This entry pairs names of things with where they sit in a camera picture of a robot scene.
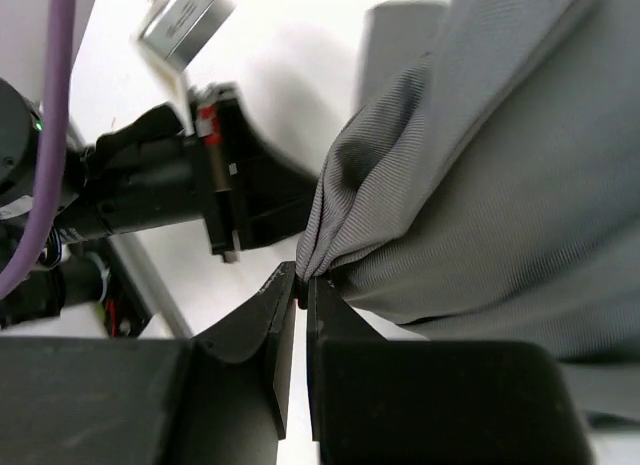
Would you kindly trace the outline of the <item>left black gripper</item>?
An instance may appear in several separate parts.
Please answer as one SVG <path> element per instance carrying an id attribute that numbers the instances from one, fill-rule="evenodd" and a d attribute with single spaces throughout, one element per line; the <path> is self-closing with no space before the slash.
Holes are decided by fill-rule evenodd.
<path id="1" fill-rule="evenodd" d="M 262 139 L 236 85 L 188 101 L 193 133 L 163 104 L 97 140 L 84 188 L 54 221 L 63 243 L 201 219 L 211 253 L 230 262 L 304 230 L 317 180 Z"/>

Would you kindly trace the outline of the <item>grey pleated skirt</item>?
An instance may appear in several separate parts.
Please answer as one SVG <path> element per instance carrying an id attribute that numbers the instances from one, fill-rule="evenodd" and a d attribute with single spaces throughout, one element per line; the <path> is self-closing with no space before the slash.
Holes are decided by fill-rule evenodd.
<path id="1" fill-rule="evenodd" d="M 331 146 L 300 281 L 431 340 L 517 340 L 639 416 L 639 0 L 451 0 Z"/>

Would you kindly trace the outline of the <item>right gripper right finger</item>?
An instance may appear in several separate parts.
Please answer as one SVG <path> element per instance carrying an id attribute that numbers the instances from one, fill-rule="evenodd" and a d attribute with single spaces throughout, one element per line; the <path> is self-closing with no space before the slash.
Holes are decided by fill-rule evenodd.
<path id="1" fill-rule="evenodd" d="M 325 464 L 590 464 L 555 360 L 509 341 L 389 340 L 308 285 L 307 382 Z"/>

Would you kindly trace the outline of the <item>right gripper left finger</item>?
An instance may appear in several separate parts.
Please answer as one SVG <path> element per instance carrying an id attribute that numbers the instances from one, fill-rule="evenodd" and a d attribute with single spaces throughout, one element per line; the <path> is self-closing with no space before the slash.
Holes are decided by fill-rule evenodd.
<path id="1" fill-rule="evenodd" d="M 5 464 L 272 464 L 286 435 L 294 266 L 190 339 L 5 337 Z"/>

